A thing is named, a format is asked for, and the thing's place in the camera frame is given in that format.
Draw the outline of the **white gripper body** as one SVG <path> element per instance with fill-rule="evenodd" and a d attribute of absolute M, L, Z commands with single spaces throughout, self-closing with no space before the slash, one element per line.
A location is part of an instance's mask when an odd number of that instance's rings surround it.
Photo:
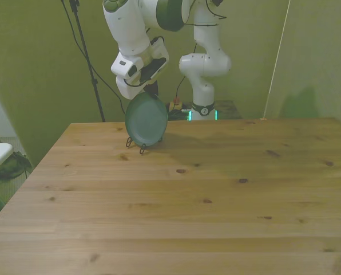
<path fill-rule="evenodd" d="M 137 84 L 135 86 L 130 86 L 125 83 L 125 80 L 119 76 L 116 77 L 116 84 L 121 95 L 128 99 L 133 100 L 138 94 L 143 92 L 150 92 L 150 85 L 155 81 L 147 81 L 145 84 Z"/>

